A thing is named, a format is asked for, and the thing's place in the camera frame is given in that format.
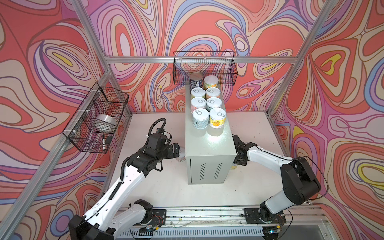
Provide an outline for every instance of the cabinet top surface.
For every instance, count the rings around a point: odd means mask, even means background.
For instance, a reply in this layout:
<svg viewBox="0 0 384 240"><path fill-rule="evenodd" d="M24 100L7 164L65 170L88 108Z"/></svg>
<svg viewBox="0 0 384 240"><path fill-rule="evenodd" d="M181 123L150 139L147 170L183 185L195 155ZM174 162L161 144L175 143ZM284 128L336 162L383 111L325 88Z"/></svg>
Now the cabinet top surface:
<svg viewBox="0 0 384 240"><path fill-rule="evenodd" d="M224 127L215 129L209 125L196 129L192 123L191 94L185 86L185 152L186 156L236 155L228 117Z"/></svg>

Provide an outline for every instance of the black mounting plate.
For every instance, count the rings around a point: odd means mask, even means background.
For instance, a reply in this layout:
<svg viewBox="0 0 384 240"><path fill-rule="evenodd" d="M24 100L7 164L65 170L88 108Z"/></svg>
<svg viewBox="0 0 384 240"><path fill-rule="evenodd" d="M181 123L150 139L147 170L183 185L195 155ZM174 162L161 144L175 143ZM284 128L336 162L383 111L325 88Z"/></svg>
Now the black mounting plate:
<svg viewBox="0 0 384 240"><path fill-rule="evenodd" d="M149 221L148 225L152 226L161 226L166 223L167 210L166 209L152 209L152 218ZM134 226L141 226L140 223L136 223Z"/></svg>
<svg viewBox="0 0 384 240"><path fill-rule="evenodd" d="M250 209L244 209L244 215L245 219L247 221L247 224L265 224L262 222L259 218L260 215L258 213L259 208L250 208ZM280 211L276 214L276 218L271 223L277 223L277 224L285 224L287 221L285 219L283 211Z"/></svg>

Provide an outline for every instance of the robotic arm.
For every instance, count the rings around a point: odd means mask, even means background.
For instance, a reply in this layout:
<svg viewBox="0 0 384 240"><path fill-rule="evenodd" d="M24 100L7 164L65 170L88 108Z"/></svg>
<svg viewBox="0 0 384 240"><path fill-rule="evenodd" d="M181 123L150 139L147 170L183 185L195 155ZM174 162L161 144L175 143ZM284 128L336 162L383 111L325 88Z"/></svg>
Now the robotic arm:
<svg viewBox="0 0 384 240"><path fill-rule="evenodd" d="M153 127L163 121L156 133L151 133ZM120 178L109 188L104 196L82 217L75 215L69 222L72 240L113 240L127 228L136 223L148 224L152 219L152 205L142 199L136 201L132 207L115 216L124 200L139 185L153 169L163 169L162 160L179 156L179 145L170 144L172 135L164 135L166 119L161 118L149 129L146 144L136 153L127 157L121 166Z"/></svg>
<svg viewBox="0 0 384 240"><path fill-rule="evenodd" d="M281 175L283 189L260 204L256 217L263 223L270 223L283 209L301 205L321 190L321 185L310 165L303 157L291 158L264 150L254 143L244 143L233 135L237 156L234 163L247 165L257 162Z"/></svg>

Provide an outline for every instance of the black wire mesh basket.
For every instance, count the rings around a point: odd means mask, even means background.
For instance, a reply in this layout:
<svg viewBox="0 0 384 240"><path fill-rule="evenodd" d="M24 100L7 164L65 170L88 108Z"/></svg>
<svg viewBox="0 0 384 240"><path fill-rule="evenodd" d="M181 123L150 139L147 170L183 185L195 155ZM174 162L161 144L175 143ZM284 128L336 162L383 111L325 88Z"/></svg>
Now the black wire mesh basket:
<svg viewBox="0 0 384 240"><path fill-rule="evenodd" d="M237 78L234 55L233 51L174 51L173 83L189 84L189 75L200 72L204 78L216 76L219 85L234 86Z"/></svg>
<svg viewBox="0 0 384 240"><path fill-rule="evenodd" d="M106 153L128 99L116 88L99 86L67 138L81 152Z"/></svg>

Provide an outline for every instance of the white can lid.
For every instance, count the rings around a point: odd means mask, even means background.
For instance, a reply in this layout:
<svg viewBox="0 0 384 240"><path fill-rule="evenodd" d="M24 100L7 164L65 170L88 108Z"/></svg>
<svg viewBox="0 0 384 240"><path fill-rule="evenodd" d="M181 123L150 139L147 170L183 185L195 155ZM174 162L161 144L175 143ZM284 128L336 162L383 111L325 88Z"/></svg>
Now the white can lid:
<svg viewBox="0 0 384 240"><path fill-rule="evenodd" d="M209 111L209 116L215 120L221 120L226 117L227 113L222 108L212 108L211 111Z"/></svg>
<svg viewBox="0 0 384 240"><path fill-rule="evenodd" d="M195 97L202 97L205 95L205 90L202 88L194 88L192 89L191 94Z"/></svg>
<svg viewBox="0 0 384 240"><path fill-rule="evenodd" d="M219 108L221 104L223 104L223 102L217 97L208 98L207 100L207 105L211 108Z"/></svg>
<svg viewBox="0 0 384 240"><path fill-rule="evenodd" d="M217 84L218 78L214 75L208 75L204 78L204 82L210 85Z"/></svg>
<svg viewBox="0 0 384 240"><path fill-rule="evenodd" d="M211 97L217 97L220 96L220 89L218 88L208 88L206 90L207 94Z"/></svg>
<svg viewBox="0 0 384 240"><path fill-rule="evenodd" d="M189 78L192 80L203 80L203 74L200 72L194 72L189 75Z"/></svg>
<svg viewBox="0 0 384 240"><path fill-rule="evenodd" d="M192 116L197 120L206 120L209 118L209 112L204 108L198 108L193 111Z"/></svg>
<svg viewBox="0 0 384 240"><path fill-rule="evenodd" d="M202 97L195 97L195 98L192 98L191 100L191 104L197 108L202 108L205 106L207 102L205 101L204 98Z"/></svg>

